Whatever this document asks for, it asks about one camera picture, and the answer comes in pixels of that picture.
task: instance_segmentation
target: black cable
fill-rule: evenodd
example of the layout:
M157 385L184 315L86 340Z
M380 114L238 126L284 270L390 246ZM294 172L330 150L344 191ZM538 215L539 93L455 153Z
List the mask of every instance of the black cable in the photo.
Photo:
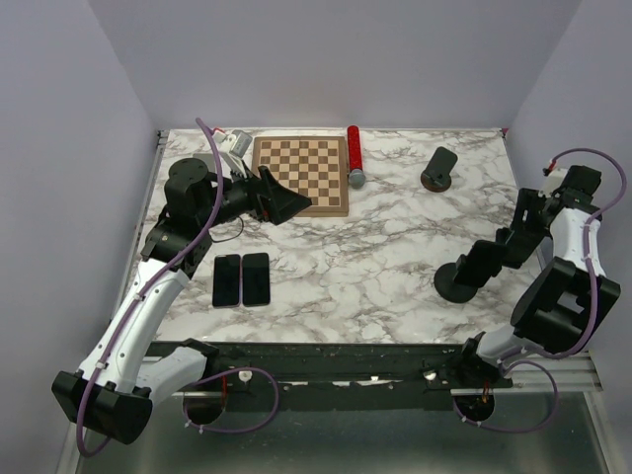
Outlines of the black cable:
M213 244L221 244L222 242L228 242L229 240L234 240L237 237L239 237L243 232L244 232L244 227L245 227L245 223L244 223L244 219L241 218L241 215L237 217L240 221L241 221L241 229L239 229L239 233L237 235L235 235L234 237L229 237L227 239L221 239L221 240L215 240L213 239L213 236L210 236L210 241Z

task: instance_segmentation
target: black phone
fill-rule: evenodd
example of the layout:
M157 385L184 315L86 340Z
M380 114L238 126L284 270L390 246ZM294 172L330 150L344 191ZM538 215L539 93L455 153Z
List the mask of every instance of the black phone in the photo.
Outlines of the black phone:
M221 255L215 257L213 271L213 306L230 308L239 306L239 280L241 257L239 255Z
M270 257L268 254L244 255L241 265L244 306L270 304Z

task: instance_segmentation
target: white marble surface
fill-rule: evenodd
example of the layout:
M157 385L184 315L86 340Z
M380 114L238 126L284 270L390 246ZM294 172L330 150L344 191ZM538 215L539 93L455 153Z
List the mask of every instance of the white marble surface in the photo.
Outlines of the white marble surface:
M343 129L258 129L255 135L345 135ZM345 218L294 218L280 227L246 220L243 235L211 248L157 334L163 341L292 343L460 343L509 321L514 304L538 273L534 257L504 269L467 304L448 303L433 287L435 270L467 253L476 239L494 239L508 225L517 195L500 133L363 130L367 182L350 190ZM426 191L419 177L438 146L459 161L452 187ZM164 205L169 167L208 151L201 132L173 130L150 203L144 235ZM250 165L252 154L247 155ZM212 232L234 235L232 223ZM268 252L272 304L214 309L216 255Z

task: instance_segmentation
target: gray floor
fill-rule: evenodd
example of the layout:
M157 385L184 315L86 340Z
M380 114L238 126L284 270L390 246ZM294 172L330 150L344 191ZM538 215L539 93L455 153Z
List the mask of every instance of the gray floor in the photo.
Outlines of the gray floor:
M490 422L528 426L548 410L543 395L498 397ZM230 415L245 426L261 414ZM131 446L111 443L81 473L606 473L581 394L565 394L555 422L535 434L492 434L453 413L280 413L253 434L200 435L184 428L180 400L154 413Z

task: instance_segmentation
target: wall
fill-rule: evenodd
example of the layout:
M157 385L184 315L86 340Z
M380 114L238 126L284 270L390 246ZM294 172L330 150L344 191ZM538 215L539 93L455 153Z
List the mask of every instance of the wall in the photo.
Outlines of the wall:
M539 187L541 168L556 153L575 146L599 148L621 162L632 178L632 3L584 0L509 132L513 169L522 186ZM619 186L606 162L572 156L567 163L604 171L595 202L604 204ZM632 466L632 190L603 219L599 255L622 295L592 341L610 419Z
M0 470L50 473L50 384L105 330L156 137L84 0L3 1L0 64Z
M160 127L507 126L579 0L90 0Z

